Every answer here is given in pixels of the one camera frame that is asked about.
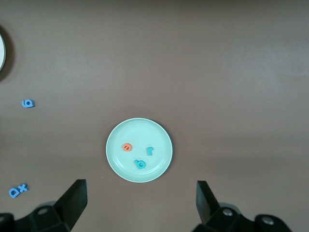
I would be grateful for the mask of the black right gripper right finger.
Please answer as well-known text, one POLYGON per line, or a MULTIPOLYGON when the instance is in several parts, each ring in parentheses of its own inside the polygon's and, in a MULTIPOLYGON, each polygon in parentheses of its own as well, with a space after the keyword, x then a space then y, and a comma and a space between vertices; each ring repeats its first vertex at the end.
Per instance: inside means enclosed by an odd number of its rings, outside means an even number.
POLYGON ((206 181, 197 181, 196 206, 201 220, 195 232, 250 232, 251 221, 229 203, 219 203, 206 181))

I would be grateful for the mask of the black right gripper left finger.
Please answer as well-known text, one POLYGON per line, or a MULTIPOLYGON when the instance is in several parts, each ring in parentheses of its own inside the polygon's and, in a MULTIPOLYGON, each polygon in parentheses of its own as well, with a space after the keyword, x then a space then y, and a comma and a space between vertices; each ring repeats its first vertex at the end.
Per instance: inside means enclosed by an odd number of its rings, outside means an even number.
POLYGON ((70 232, 86 206, 86 180, 78 179, 53 205, 41 206, 30 214, 31 230, 70 232))

